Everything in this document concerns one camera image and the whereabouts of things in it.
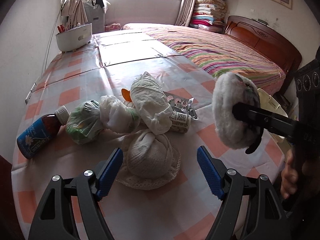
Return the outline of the person's right hand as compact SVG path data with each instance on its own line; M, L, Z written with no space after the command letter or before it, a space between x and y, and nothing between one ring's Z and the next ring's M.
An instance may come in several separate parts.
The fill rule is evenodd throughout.
M284 199L289 198L297 191L298 172L293 167L294 161L292 150L288 150L285 154L285 167L281 172L280 192Z

